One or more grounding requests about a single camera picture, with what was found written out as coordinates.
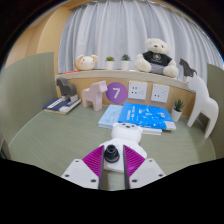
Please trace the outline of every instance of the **black t-shirt on teddy bear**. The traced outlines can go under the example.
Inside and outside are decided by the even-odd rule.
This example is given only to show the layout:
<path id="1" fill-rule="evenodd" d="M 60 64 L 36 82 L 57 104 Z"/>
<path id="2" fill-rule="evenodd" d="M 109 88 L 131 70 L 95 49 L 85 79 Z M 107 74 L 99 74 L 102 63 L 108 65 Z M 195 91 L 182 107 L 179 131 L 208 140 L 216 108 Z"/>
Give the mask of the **black t-shirt on teddy bear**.
<path id="1" fill-rule="evenodd" d="M 165 54 L 158 54 L 153 53 L 152 51 L 148 51 L 142 54 L 144 59 L 148 61 L 149 63 L 161 65 L 161 66 L 167 66 L 172 58 Z"/>

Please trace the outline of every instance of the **teddy bear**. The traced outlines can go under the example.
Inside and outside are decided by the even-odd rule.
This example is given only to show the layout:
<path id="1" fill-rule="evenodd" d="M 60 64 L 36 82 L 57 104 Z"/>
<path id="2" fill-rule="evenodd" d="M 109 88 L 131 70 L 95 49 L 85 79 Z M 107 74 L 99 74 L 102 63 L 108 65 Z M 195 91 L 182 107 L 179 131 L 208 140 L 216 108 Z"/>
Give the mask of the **teddy bear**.
<path id="1" fill-rule="evenodd" d="M 147 52 L 136 56 L 135 68 L 140 72 L 150 72 L 176 78 L 179 70 L 176 62 L 167 56 L 170 48 L 167 43 L 157 38 L 147 39 Z"/>
<path id="2" fill-rule="evenodd" d="M 95 62 L 98 61 L 98 56 L 79 55 L 75 60 L 75 67 L 78 71 L 88 71 L 95 67 Z"/>

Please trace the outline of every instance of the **notebook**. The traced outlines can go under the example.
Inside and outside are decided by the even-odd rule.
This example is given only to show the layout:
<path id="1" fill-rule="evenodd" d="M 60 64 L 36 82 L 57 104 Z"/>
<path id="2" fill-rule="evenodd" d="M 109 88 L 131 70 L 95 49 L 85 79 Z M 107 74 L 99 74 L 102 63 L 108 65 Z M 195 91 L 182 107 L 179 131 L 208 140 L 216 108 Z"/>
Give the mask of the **notebook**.
<path id="1" fill-rule="evenodd" d="M 113 128 L 113 124 L 118 122 L 123 106 L 110 104 L 98 122 L 101 128 Z"/>

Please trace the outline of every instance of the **gray tabletop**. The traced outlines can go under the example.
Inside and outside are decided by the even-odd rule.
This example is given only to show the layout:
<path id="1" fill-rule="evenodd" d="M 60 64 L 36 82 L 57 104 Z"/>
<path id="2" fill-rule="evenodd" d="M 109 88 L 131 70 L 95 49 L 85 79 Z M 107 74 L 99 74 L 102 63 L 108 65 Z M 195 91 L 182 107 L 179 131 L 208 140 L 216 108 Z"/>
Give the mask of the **gray tabletop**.
<path id="1" fill-rule="evenodd" d="M 75 159 L 82 159 L 111 139 L 111 130 L 97 123 L 107 106 L 96 112 L 82 104 L 67 115 L 42 111 L 28 122 L 9 144 L 12 160 L 37 166 L 61 176 Z M 161 136 L 143 135 L 140 146 L 166 175 L 187 166 L 215 159 L 210 138 L 204 138 L 199 121 L 189 128 L 187 117 L 176 122 L 176 131 Z M 104 171 L 103 189 L 124 189 L 122 173 Z"/>

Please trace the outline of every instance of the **small plant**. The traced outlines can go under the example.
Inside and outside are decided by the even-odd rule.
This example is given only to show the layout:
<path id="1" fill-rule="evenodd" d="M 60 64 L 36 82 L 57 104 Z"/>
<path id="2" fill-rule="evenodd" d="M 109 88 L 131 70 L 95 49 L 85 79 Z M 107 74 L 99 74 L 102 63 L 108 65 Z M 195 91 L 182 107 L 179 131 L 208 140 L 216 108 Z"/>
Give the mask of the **small plant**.
<path id="1" fill-rule="evenodd" d="M 114 61 L 114 58 L 113 57 L 107 57 L 106 61 Z"/>
<path id="2" fill-rule="evenodd" d="M 178 112 L 181 112 L 181 108 L 184 106 L 183 105 L 183 101 L 181 101 L 181 99 L 175 100 L 174 105 L 175 105 L 175 110 Z"/>
<path id="3" fill-rule="evenodd" d="M 127 54 L 124 54 L 124 55 L 121 57 L 121 61 L 131 61 L 131 58 L 130 58 Z"/>

